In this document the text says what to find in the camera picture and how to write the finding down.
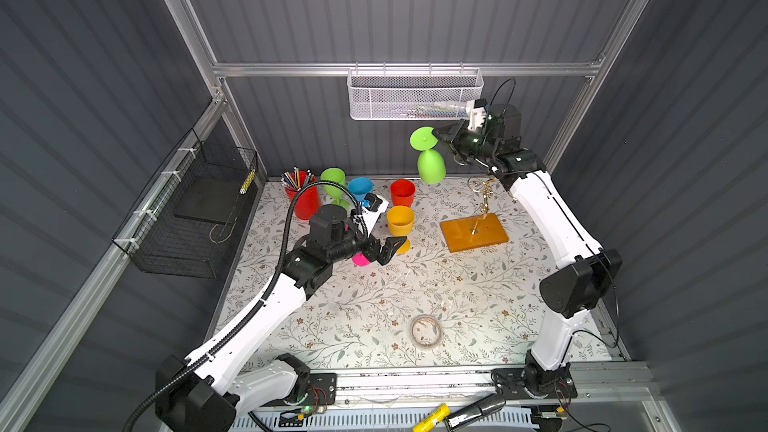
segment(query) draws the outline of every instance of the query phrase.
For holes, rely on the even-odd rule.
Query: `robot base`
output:
[[[507,400],[564,400],[578,396],[571,377],[570,364],[557,370],[544,370],[533,359],[530,350],[525,355],[525,366],[494,369],[491,377]]]
[[[286,405],[333,405],[336,402],[336,374],[310,374],[310,381],[307,385],[304,399],[296,403],[288,404],[286,399],[277,399],[267,402],[262,407],[283,407]]]

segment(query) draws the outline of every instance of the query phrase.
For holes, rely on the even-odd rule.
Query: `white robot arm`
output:
[[[514,181],[510,194],[520,201],[547,240],[558,270],[576,262],[576,257],[591,257],[602,249],[579,223],[563,201],[547,172],[536,171]],[[533,358],[545,370],[566,365],[566,353],[574,332],[581,328],[589,310],[581,309],[566,318],[548,308],[534,343]]]
[[[334,205],[321,206],[310,219],[310,233],[285,253],[296,200],[308,188],[341,188],[354,204],[351,217]],[[176,432],[225,432],[235,418],[271,400],[300,401],[309,383],[309,368],[289,354],[266,367],[238,375],[250,356],[274,329],[330,278],[333,263],[363,254],[370,262],[387,264],[407,237],[389,237],[381,246],[370,234],[389,203],[368,194],[363,207],[343,186],[318,181],[299,190],[288,211],[281,259],[272,280],[221,331],[192,350],[185,360],[169,357],[159,367],[158,389],[128,418],[132,430],[152,403],[155,413]]]
[[[494,175],[533,217],[554,254],[558,271],[539,285],[548,309],[523,372],[528,393],[546,397],[554,392],[556,380],[568,376],[571,339],[612,285],[621,257],[615,250],[603,250],[589,235],[558,194],[542,161],[520,147],[520,112],[509,104],[477,108],[483,102],[472,104],[478,116],[432,134],[457,163],[476,162]]]

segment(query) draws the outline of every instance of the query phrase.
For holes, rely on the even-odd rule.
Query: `floral tablecloth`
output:
[[[375,180],[374,192],[389,197],[392,180]],[[312,369],[380,368],[469,364],[520,364],[536,339],[546,307],[538,282],[552,273],[546,241],[522,205],[496,183],[491,212],[509,242],[451,254],[439,223],[481,213],[482,198],[464,178],[430,186],[416,184],[412,248],[385,267],[334,265],[333,276],[292,313],[246,366],[258,368],[291,352]],[[325,193],[321,197],[328,202]],[[268,182],[256,211],[218,328],[247,304],[274,272],[288,198]],[[293,219],[290,244],[309,230]],[[373,230],[389,236],[386,216]],[[439,346],[425,350],[410,337],[411,322],[435,317],[443,329]],[[597,333],[591,318],[585,327]],[[610,360],[605,346],[586,334],[574,337],[572,360]]]

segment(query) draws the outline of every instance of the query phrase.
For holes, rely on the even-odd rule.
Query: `white wire basket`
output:
[[[464,109],[436,106],[436,102],[466,102],[480,98],[480,69],[380,71],[350,69],[350,116],[354,120],[456,120]]]

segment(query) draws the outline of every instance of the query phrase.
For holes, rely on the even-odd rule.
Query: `red cup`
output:
[[[410,207],[413,204],[413,197],[416,195],[416,186],[413,182],[401,178],[395,180],[389,189],[392,191],[393,205]]]
[[[299,172],[299,180],[303,185],[306,180],[306,172]],[[286,194],[288,194],[288,198],[292,201],[297,193],[298,192],[286,188]],[[310,217],[315,215],[318,208],[320,208],[320,196],[317,194],[317,187],[312,187],[299,197],[299,201],[296,203],[293,213],[296,214],[297,218],[310,220]]]

